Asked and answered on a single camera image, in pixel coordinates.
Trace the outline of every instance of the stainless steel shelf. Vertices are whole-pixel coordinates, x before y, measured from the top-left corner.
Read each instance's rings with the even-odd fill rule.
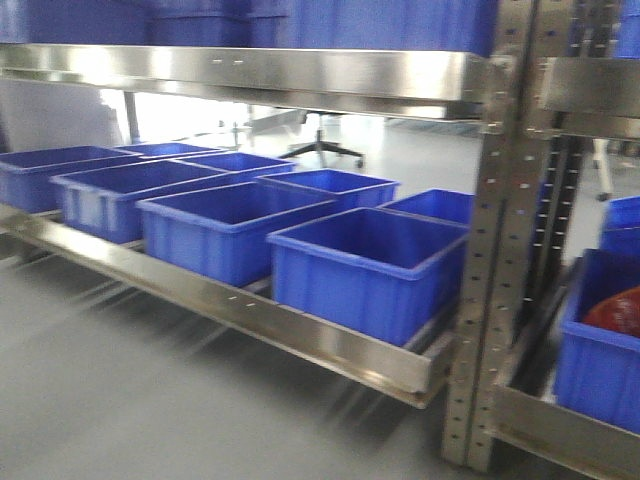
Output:
[[[554,403],[551,386],[557,359],[554,332],[548,331],[573,271],[565,272],[554,297],[543,302],[511,350],[493,385],[489,433],[523,450],[599,480],[636,480],[640,435]]]
[[[0,229],[6,231],[4,235],[59,254],[418,408],[426,407],[446,383],[453,355],[450,332],[424,332],[431,337],[430,345],[417,350],[414,344],[411,351],[2,204]],[[0,246],[0,254],[10,252],[10,245]]]
[[[515,388],[494,390],[491,434],[599,480],[637,480],[640,436]]]
[[[0,45],[0,78],[412,118],[477,118],[489,65],[441,51]]]
[[[539,106],[563,112],[563,133],[640,138],[640,61],[549,58]]]

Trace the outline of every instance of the blue plastic bin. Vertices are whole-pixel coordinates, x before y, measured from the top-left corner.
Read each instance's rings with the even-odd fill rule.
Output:
[[[143,7],[153,12],[223,12],[231,15],[246,15],[249,0],[121,0]]]
[[[142,238],[135,202],[227,185],[230,175],[173,160],[54,177],[65,224],[115,243]]]
[[[138,161],[129,152],[91,146],[0,154],[0,202],[29,213],[56,210],[52,176]]]
[[[294,162],[279,158],[239,152],[197,155],[180,160],[235,173],[234,183],[249,182],[259,175],[290,172],[295,166]]]
[[[640,58],[640,0],[625,0],[614,56]]]
[[[335,200],[336,211],[377,207],[393,199],[398,182],[357,173],[331,170],[266,175],[259,182],[284,189],[304,190]]]
[[[242,286],[271,272],[269,232],[330,213],[331,202],[257,183],[140,202],[149,255]]]
[[[151,45],[247,47],[249,22],[223,13],[176,13],[150,21]]]
[[[640,260],[587,250],[562,319],[558,403],[640,433],[640,338],[585,325],[596,304],[640,285]]]
[[[473,195],[432,189],[382,205],[381,208],[469,225]]]
[[[600,248],[640,256],[640,197],[609,202],[600,233]]]
[[[146,15],[118,0],[0,0],[0,43],[144,45]]]
[[[497,0],[253,0],[251,46],[489,56],[497,11]]]
[[[403,345],[458,295],[466,231],[364,208],[276,232],[274,299]]]
[[[200,147],[181,142],[138,143],[136,145],[118,147],[118,149],[136,153],[144,160],[161,160],[189,155],[202,155],[204,153],[226,152],[222,148]]]

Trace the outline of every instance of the gray floor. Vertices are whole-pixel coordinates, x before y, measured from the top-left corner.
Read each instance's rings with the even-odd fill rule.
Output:
[[[366,173],[403,180],[401,195],[473,191],[476,139],[340,124],[329,136],[365,151]],[[281,153],[296,138],[254,140]],[[573,251],[595,242],[601,210],[584,178]],[[509,447],[490,476],[448,465],[443,395],[415,410],[60,258],[5,260],[0,282],[3,480],[584,478]]]

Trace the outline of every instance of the red item in bin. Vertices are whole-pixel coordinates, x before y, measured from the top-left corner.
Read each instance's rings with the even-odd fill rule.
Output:
[[[583,323],[640,337],[640,287],[607,298],[589,310]]]

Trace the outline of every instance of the shelving unit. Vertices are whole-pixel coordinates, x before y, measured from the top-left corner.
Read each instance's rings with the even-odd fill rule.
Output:
[[[410,118],[477,119],[489,62],[460,52],[2,45],[2,78]]]
[[[501,439],[595,478],[637,478],[640,436],[560,408],[544,388],[521,381],[533,375],[548,385],[553,369],[535,359],[547,351],[567,281],[562,250],[582,153],[574,138],[559,135],[640,138],[639,62],[596,58],[606,53],[618,9],[608,0],[501,0],[491,59],[460,52],[0,46],[0,79],[388,117],[481,117],[455,333],[427,328],[412,346],[393,347],[7,206],[0,206],[0,228],[8,232],[0,236],[0,258],[14,253],[15,239],[55,252],[416,407],[448,381],[443,455],[453,463],[486,471]]]

